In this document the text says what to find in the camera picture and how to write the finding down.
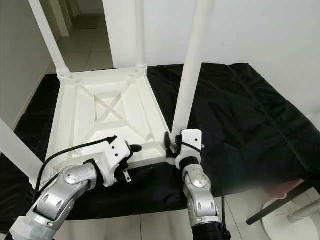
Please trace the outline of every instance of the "pink object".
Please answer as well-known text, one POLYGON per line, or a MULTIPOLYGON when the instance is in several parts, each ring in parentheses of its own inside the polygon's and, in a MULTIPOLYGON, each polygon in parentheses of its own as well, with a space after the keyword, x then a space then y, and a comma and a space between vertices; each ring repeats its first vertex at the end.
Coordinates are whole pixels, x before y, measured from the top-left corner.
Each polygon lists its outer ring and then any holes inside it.
POLYGON ((263 187, 264 192, 273 199, 285 199, 287 193, 302 183, 301 179, 287 181, 281 184, 273 184, 263 187))

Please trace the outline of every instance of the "black metal rod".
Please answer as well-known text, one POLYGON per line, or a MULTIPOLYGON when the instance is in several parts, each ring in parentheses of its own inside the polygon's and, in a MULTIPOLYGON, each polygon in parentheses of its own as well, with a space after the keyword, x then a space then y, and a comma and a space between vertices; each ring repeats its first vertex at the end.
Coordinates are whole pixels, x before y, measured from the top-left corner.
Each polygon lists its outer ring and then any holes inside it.
POLYGON ((308 191, 313 186, 308 182, 303 182, 290 192, 288 192, 287 197, 285 199, 277 200, 274 203, 270 204, 266 208, 262 209, 260 212, 255 214, 254 216, 250 217, 246 223, 248 225, 252 225, 255 222, 259 221, 260 219, 264 218, 268 214, 272 213, 273 211, 277 210, 278 208, 282 207, 286 203, 290 202, 291 200, 295 199, 299 195, 303 194, 305 191, 308 191))

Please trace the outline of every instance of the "tiled floor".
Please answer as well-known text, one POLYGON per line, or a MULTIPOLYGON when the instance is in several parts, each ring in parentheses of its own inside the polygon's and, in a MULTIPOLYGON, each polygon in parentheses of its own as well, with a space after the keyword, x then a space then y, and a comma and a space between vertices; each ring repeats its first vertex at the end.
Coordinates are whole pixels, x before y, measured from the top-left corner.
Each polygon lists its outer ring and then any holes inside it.
MULTIPOLYGON (((75 30, 58 45, 71 72, 113 68, 109 39, 104 18, 98 29, 75 30)), ((48 73, 55 73, 53 64, 48 73)), ((296 198, 304 207, 320 198, 316 190, 296 198)), ((221 198, 216 199, 221 208, 221 198)), ((260 211, 267 197, 261 190, 251 190, 226 197, 226 223, 233 240, 268 240, 261 222, 251 226, 246 220, 260 211)), ((320 226, 320 214, 313 220, 320 226)), ((67 221, 55 236, 56 240, 192 240, 187 210, 159 212, 109 219, 67 221)))
MULTIPOLYGON (((58 42, 63 59, 72 73, 112 69, 114 67, 104 16, 97 29, 74 29, 58 42)), ((48 74, 56 73, 53 62, 48 74)))

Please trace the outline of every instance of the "black cloth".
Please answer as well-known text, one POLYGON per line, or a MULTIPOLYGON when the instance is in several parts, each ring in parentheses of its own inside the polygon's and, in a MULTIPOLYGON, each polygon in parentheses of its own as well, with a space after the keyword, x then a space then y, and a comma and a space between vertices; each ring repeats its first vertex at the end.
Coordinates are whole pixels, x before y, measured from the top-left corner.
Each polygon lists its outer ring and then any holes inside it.
MULTIPOLYGON (((183 65, 167 65, 149 67, 147 72, 170 129, 182 70, 183 65)), ((41 160, 49 143, 59 86, 56 75, 47 75, 15 130, 41 160)), ((226 193, 234 193, 252 184, 297 178, 318 181, 320 133, 248 64, 202 64, 189 128, 202 130, 204 151, 210 157, 203 157, 202 165, 216 196, 222 183, 226 193)), ((129 173, 131 184, 120 181, 85 193, 68 220, 186 207, 181 173, 174 166, 160 163, 129 173)), ((3 155, 0 189, 0 231, 5 233, 26 210, 33 191, 28 179, 3 155)))

